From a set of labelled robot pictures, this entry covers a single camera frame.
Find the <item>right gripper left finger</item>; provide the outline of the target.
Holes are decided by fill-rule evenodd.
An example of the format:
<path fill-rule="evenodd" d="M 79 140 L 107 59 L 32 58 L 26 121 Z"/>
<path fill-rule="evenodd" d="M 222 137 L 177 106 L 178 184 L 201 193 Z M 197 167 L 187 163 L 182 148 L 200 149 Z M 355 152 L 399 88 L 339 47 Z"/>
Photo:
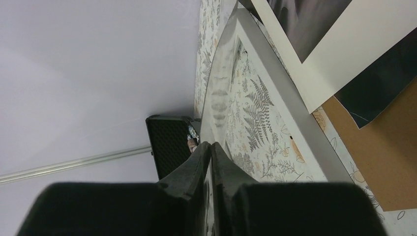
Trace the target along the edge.
<path fill-rule="evenodd" d="M 20 236 L 200 236 L 210 144 L 156 183 L 58 182 L 37 197 Z"/>

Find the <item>white-bordered sunset photo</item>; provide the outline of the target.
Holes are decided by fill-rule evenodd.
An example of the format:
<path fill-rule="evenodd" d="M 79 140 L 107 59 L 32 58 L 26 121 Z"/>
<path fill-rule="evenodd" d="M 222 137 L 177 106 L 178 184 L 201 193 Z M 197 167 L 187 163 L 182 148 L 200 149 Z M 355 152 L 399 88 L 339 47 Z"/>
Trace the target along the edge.
<path fill-rule="evenodd" d="M 253 1 L 309 113 L 342 89 L 417 26 L 414 0 L 353 0 L 320 40 L 337 0 Z"/>

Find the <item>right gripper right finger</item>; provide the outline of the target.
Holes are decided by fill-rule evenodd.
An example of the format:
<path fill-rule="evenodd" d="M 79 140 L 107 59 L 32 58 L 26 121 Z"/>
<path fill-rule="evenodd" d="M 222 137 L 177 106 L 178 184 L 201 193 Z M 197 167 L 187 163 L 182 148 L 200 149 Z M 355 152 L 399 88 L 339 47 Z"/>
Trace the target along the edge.
<path fill-rule="evenodd" d="M 384 236 L 365 192 L 352 183 L 257 182 L 211 145 L 217 236 Z"/>

